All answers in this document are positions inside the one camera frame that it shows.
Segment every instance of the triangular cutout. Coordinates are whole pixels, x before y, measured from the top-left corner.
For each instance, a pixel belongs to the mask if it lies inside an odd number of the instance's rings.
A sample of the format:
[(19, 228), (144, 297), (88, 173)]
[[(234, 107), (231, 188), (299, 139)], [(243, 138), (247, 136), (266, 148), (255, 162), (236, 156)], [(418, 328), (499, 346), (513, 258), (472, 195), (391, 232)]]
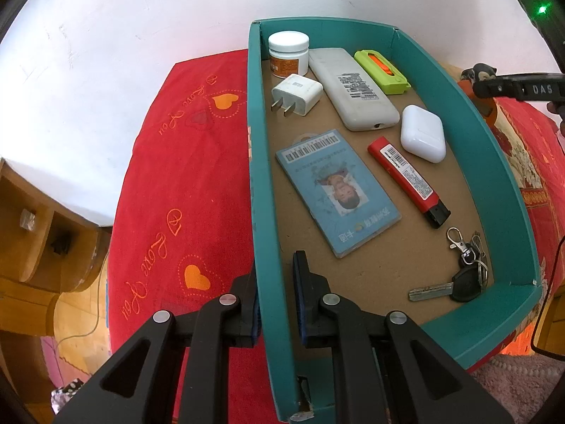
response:
[(104, 378), (102, 389), (127, 399), (133, 397), (150, 345), (151, 342), (147, 339), (139, 340), (131, 352)]
[(461, 383), (432, 355), (420, 341), (410, 342), (412, 352), (432, 400), (439, 400), (462, 389)]

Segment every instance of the white wall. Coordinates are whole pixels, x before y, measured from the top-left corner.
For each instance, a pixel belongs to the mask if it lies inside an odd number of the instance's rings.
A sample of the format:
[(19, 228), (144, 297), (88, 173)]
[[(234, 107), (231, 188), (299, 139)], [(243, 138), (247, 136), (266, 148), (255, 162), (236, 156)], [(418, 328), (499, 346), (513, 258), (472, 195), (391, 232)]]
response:
[(257, 18), (397, 25), (439, 60), (558, 71), (516, 0), (29, 0), (0, 45), (0, 154), (112, 223), (133, 141), (174, 63), (245, 48)]

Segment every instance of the barcode label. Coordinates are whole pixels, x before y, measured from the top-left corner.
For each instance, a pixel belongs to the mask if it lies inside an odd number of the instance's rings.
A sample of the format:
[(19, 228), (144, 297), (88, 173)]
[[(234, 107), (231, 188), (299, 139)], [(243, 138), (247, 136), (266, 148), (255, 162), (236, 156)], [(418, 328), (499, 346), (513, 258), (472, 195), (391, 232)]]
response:
[(379, 96), (365, 83), (359, 73), (343, 73), (337, 77), (349, 97), (361, 100), (379, 100)]
[(414, 167), (391, 144), (381, 149), (381, 153), (388, 159), (406, 181), (416, 190), (422, 199), (428, 199), (432, 193), (430, 187)]
[(312, 138), (304, 143), (299, 143), (288, 150), (283, 151), (281, 154), (288, 163), (298, 161), (305, 156), (316, 153), (331, 145), (339, 143), (340, 139), (333, 132), (322, 135), (321, 137)]

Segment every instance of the red lighter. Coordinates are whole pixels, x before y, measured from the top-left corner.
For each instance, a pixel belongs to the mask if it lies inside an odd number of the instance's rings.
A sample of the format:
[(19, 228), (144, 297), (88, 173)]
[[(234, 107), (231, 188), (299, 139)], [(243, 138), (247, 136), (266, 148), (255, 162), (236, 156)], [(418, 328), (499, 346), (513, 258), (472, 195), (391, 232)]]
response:
[(430, 225), (436, 229), (442, 226), (451, 212), (404, 156), (385, 137), (375, 140), (367, 150), (408, 194)]

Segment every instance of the metal screw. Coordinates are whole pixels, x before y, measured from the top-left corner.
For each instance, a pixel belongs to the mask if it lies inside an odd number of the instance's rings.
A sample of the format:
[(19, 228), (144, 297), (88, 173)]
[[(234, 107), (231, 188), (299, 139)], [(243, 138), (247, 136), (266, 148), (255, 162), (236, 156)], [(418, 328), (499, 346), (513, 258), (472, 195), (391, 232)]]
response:
[(231, 306), (237, 301), (237, 296), (231, 293), (226, 293), (220, 297), (220, 304), (224, 306)]
[(171, 314), (169, 313), (169, 311), (166, 311), (165, 309), (157, 311), (155, 314), (153, 314), (153, 320), (157, 323), (166, 322), (170, 318), (171, 318)]
[(335, 293), (326, 293), (321, 300), (328, 306), (335, 306), (341, 301)]
[(406, 320), (408, 320), (408, 317), (406, 317), (406, 314), (402, 311), (394, 311), (389, 315), (389, 319), (396, 325), (402, 325), (404, 322), (406, 322)]

